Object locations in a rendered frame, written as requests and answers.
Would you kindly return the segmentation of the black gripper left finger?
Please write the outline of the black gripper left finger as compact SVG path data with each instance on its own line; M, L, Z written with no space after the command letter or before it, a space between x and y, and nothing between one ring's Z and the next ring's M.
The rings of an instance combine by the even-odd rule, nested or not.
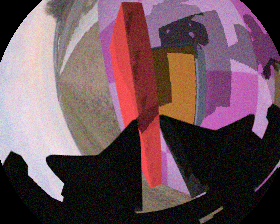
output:
M112 186L135 208L135 212L143 212L141 140L137 119L132 119L120 133L100 155L48 155L47 165L63 183Z

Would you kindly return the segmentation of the red lid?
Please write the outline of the red lid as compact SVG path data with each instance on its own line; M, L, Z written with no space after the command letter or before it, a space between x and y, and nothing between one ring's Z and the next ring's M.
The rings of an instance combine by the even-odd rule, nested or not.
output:
M121 2L111 37L113 79L124 128L137 119L141 169L149 186L161 185L159 97L143 3Z

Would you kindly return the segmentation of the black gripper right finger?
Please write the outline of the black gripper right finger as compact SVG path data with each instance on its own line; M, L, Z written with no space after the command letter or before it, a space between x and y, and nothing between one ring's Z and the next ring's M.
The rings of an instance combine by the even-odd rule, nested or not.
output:
M216 171L226 147L248 133L249 129L252 131L254 120L254 115L246 115L214 131L160 115L161 135L192 198L205 193L204 186Z

